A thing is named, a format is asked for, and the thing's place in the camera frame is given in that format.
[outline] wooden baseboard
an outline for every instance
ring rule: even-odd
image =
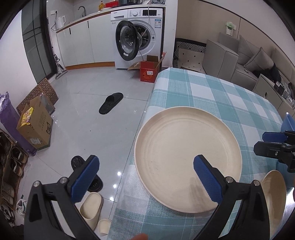
[[[73,70],[73,69],[81,69],[81,68],[89,68],[89,67],[114,67],[115,62],[94,62],[94,63],[85,63],[85,64],[78,64],[78,65],[72,65],[67,66],[67,70]]]

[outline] white tile floor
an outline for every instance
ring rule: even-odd
[[[104,183],[99,192],[104,198],[100,219],[112,219],[124,168],[128,158],[133,156],[135,137],[153,84],[140,82],[138,71],[105,67],[68,71],[53,81],[52,86],[59,100],[52,114],[51,146],[29,158],[18,197],[24,195],[24,199],[28,199],[36,180],[46,184],[69,176],[73,172],[73,156],[80,155],[86,160],[93,154],[100,160],[98,175]],[[115,92],[123,93],[123,100],[108,114],[99,114],[106,97]],[[65,232],[71,235],[60,210],[57,215]],[[21,223],[23,219],[17,216],[16,222]]]

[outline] kitchen counter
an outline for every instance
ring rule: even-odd
[[[72,21],[72,22],[68,23],[67,25],[64,25],[62,28],[58,29],[56,31],[56,33],[59,33],[62,30],[66,29],[66,28],[69,28],[69,27],[71,27],[71,26],[73,26],[73,25],[75,25],[77,23],[89,20],[89,19],[94,18],[94,17],[98,17],[100,15],[109,14],[110,12],[113,12],[113,11],[122,10],[122,9],[129,9],[129,8],[141,8],[141,7],[148,7],[148,6],[149,6],[148,4],[139,4],[139,5],[114,7],[114,8],[109,8],[109,9],[106,9],[106,10],[98,11],[98,12],[89,14],[86,17],[82,17],[82,18],[79,18],[79,19],[77,19],[75,21]],[[164,4],[151,4],[150,8],[151,7],[162,7],[163,8],[163,7],[166,7],[166,6]]]

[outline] purple bag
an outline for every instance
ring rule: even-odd
[[[18,142],[18,144],[33,156],[37,150],[19,133],[17,123],[20,116],[14,109],[9,99],[9,93],[0,94],[0,121],[9,132],[9,134]]]

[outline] metal screw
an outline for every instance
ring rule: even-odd
[[[253,183],[254,183],[255,186],[259,186],[260,185],[260,182],[258,180],[254,180]]]
[[[232,177],[226,177],[225,180],[228,182],[228,183],[232,183],[234,181],[234,179]]]
[[[39,181],[36,181],[36,182],[33,183],[33,186],[34,187],[38,187],[39,185],[40,185],[40,182]]]
[[[60,183],[66,183],[68,181],[68,179],[66,177],[62,177],[59,182]]]

